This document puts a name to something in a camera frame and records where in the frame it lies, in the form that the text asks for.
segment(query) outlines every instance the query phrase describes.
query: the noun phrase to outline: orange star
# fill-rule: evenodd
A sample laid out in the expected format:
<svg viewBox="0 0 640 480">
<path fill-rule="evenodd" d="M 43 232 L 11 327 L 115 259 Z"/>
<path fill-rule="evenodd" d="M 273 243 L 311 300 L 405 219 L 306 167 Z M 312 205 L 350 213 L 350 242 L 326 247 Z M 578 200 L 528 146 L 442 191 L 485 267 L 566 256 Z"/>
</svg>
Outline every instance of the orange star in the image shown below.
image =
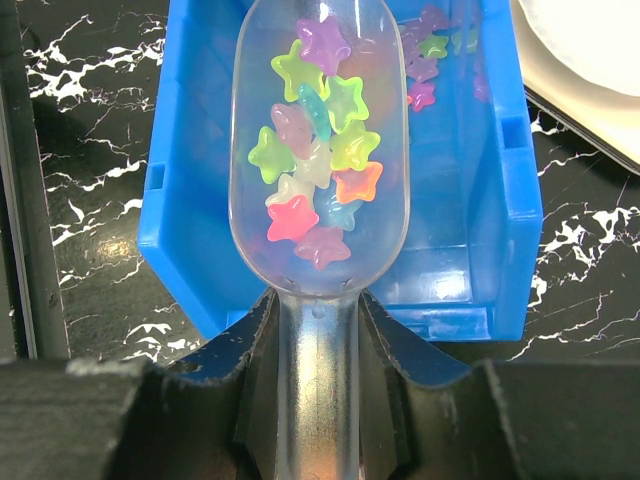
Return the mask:
<svg viewBox="0 0 640 480">
<path fill-rule="evenodd" d="M 376 184 L 382 170 L 381 163 L 369 162 L 361 172 L 352 169 L 333 172 L 338 202 L 345 204 L 354 200 L 372 201 L 376 198 Z"/>
</svg>

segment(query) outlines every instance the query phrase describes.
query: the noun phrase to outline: yellow star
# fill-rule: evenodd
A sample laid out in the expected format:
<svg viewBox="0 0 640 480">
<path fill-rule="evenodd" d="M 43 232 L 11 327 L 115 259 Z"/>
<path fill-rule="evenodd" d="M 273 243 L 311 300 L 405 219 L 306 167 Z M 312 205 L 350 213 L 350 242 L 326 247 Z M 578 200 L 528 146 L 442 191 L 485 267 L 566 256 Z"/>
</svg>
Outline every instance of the yellow star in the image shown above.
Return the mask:
<svg viewBox="0 0 640 480">
<path fill-rule="evenodd" d="M 363 82 L 360 77 L 347 80 L 338 76 L 327 77 L 325 104 L 329 110 L 331 126 L 336 133 L 347 128 L 352 120 L 369 118 L 369 109 L 362 99 L 362 87 Z"/>
<path fill-rule="evenodd" d="M 322 70 L 300 58 L 301 47 L 302 41 L 297 39 L 287 55 L 279 55 L 271 60 L 271 67 L 284 80 L 284 98 L 287 102 L 298 99 L 298 87 L 303 83 L 311 85 L 318 95 L 324 96 Z"/>
<path fill-rule="evenodd" d="M 258 144 L 249 152 L 249 163 L 260 168 L 262 180 L 267 184 L 275 182 L 281 173 L 292 172 L 296 168 L 291 150 L 269 127 L 260 129 Z"/>
<path fill-rule="evenodd" d="M 367 167 L 369 154 L 380 144 L 380 135 L 367 132 L 362 120 L 354 120 L 349 126 L 331 137 L 329 145 L 333 150 L 331 168 L 346 170 L 351 168 L 361 172 Z"/>
</svg>

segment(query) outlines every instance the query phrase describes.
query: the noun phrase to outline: white plate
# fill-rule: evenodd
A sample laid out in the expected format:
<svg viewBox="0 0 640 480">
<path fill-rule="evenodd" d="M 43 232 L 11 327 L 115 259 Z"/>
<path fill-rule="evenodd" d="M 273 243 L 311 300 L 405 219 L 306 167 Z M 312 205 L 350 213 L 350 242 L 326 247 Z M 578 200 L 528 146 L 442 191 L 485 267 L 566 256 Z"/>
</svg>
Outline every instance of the white plate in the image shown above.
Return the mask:
<svg viewBox="0 0 640 480">
<path fill-rule="evenodd" d="M 549 51 L 585 80 L 640 97 L 640 0 L 519 0 Z"/>
</svg>

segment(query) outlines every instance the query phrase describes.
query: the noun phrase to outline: spoon handle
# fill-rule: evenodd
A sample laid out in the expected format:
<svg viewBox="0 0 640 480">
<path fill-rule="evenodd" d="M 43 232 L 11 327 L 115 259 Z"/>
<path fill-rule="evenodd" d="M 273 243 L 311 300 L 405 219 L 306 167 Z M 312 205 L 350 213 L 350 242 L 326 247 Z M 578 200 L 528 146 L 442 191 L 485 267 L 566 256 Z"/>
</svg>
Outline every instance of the spoon handle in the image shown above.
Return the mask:
<svg viewBox="0 0 640 480">
<path fill-rule="evenodd" d="M 278 480 L 358 478 L 358 297 L 279 292 Z"/>
</svg>

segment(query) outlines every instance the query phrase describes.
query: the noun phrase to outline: blue plastic bin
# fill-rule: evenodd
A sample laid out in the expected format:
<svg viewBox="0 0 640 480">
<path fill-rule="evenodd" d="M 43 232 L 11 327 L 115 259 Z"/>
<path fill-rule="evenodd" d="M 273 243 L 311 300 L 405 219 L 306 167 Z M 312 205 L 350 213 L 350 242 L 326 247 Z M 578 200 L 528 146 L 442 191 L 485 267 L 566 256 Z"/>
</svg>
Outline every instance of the blue plastic bin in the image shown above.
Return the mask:
<svg viewBox="0 0 640 480">
<path fill-rule="evenodd" d="M 251 3 L 172 0 L 140 219 L 141 252 L 206 337 L 265 288 L 236 252 L 227 215 L 233 60 Z M 517 340 L 542 207 L 509 1 L 428 3 L 462 18 L 448 34 L 460 30 L 463 45 L 477 28 L 478 47 L 456 55 L 449 42 L 436 103 L 410 113 L 409 233 L 371 290 L 427 340 Z M 425 1 L 387 4 L 402 23 Z M 485 101 L 474 95 L 479 76 Z"/>
</svg>

